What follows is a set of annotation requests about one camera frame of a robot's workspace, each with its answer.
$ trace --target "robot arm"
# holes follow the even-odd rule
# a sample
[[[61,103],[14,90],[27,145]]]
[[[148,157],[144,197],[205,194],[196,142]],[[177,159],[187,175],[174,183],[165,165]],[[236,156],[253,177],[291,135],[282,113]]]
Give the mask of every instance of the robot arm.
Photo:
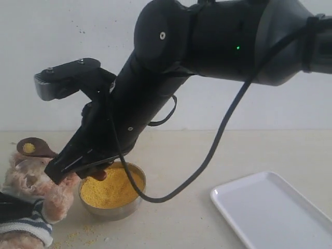
[[[317,23],[324,25],[318,29]],[[106,168],[119,158],[119,148],[123,155],[131,151],[190,76],[245,81],[274,45],[300,29],[305,36],[289,43],[252,82],[278,86],[300,71],[332,73],[329,27],[329,17],[315,17],[297,0],[199,1],[190,7],[153,0],[137,20],[134,50],[118,76],[89,58],[35,76],[44,101],[79,90],[91,99],[81,127],[45,172],[58,184],[71,172],[85,178]]]

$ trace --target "spilled cornmeal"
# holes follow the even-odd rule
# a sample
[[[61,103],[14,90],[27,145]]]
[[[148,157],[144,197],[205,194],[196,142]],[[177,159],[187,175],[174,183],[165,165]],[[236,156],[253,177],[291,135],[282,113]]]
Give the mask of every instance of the spilled cornmeal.
[[[87,204],[100,209],[114,209],[138,197],[124,169],[108,169],[106,173],[107,178],[102,182],[89,177],[83,184],[81,197]],[[143,190],[144,181],[133,172],[131,175],[137,187]]]

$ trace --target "table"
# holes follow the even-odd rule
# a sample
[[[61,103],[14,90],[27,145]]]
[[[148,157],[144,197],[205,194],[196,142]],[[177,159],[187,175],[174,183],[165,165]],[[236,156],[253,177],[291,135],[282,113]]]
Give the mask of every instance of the table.
[[[19,140],[45,139],[60,151],[73,132],[0,132],[0,182]],[[160,197],[181,184],[205,158],[215,131],[146,131],[128,162],[147,176],[147,194]],[[174,199],[143,201],[117,222],[94,220],[77,198],[68,216],[54,226],[51,248],[222,248],[244,249],[210,201],[213,187],[260,171],[284,177],[332,217],[332,131],[227,131],[210,165]]]

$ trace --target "white plate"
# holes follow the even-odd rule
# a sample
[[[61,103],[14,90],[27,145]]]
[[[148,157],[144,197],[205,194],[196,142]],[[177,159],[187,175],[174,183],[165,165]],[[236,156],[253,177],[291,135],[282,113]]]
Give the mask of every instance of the white plate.
[[[332,249],[332,222],[289,183],[261,172],[211,191],[249,249]]]

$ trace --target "black cable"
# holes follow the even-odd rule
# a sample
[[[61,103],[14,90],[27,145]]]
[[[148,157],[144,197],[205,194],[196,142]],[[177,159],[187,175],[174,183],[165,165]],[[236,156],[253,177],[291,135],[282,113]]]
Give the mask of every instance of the black cable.
[[[330,27],[331,26],[331,21],[329,20],[322,20],[321,22],[319,22],[317,24],[316,30],[318,29],[324,29],[326,27]],[[118,149],[118,153],[119,153],[119,158],[120,161],[124,167],[124,170],[129,178],[129,181],[131,183],[131,185],[133,186],[134,190],[138,193],[138,195],[145,201],[148,202],[152,202],[152,203],[163,203],[166,202],[170,199],[172,199],[173,197],[175,197],[177,194],[179,194],[182,190],[184,190],[189,184],[191,184],[208,166],[208,164],[210,163],[214,153],[216,152],[216,149],[218,147],[219,141],[223,135],[223,132],[225,130],[225,127],[231,117],[231,115],[233,114],[235,108],[237,107],[238,103],[241,101],[242,97],[244,96],[244,94],[246,93],[247,89],[249,88],[249,86],[251,85],[252,81],[257,77],[257,75],[259,74],[259,72],[264,68],[264,66],[269,63],[271,61],[271,59],[274,58],[274,56],[276,56],[282,49],[286,48],[290,43],[292,43],[293,41],[295,41],[296,39],[305,36],[308,32],[308,28],[305,26],[297,31],[295,31],[294,33],[287,35],[286,37],[284,37],[283,39],[281,39],[277,44],[275,44],[266,54],[266,56],[264,56],[264,58],[262,59],[262,61],[260,62],[260,64],[256,67],[256,69],[254,70],[254,72],[252,73],[252,75],[249,77],[248,80],[245,81],[245,83],[243,84],[243,86],[241,87],[240,91],[238,92],[238,94],[236,95],[236,97],[234,98],[233,102],[231,103],[230,107],[228,108],[219,128],[216,134],[216,137],[212,143],[212,146],[205,158],[205,160],[203,161],[203,163],[201,164],[201,166],[195,171],[195,173],[193,175],[191,175],[191,177],[189,177],[184,183],[182,183],[179,187],[177,187],[174,191],[172,191],[170,194],[161,197],[161,198],[152,198],[149,197],[147,195],[145,195],[136,185],[134,178],[132,177],[130,170],[128,168],[128,165],[125,161],[125,158],[121,152],[121,148],[120,148],[120,143],[118,141],[118,137],[117,137],[117,132],[116,132],[116,128],[115,128],[115,124],[113,121],[113,117],[112,115],[110,115],[110,122],[112,125],[112,130],[113,130],[113,135],[116,141],[116,145],[117,145],[117,149]]]

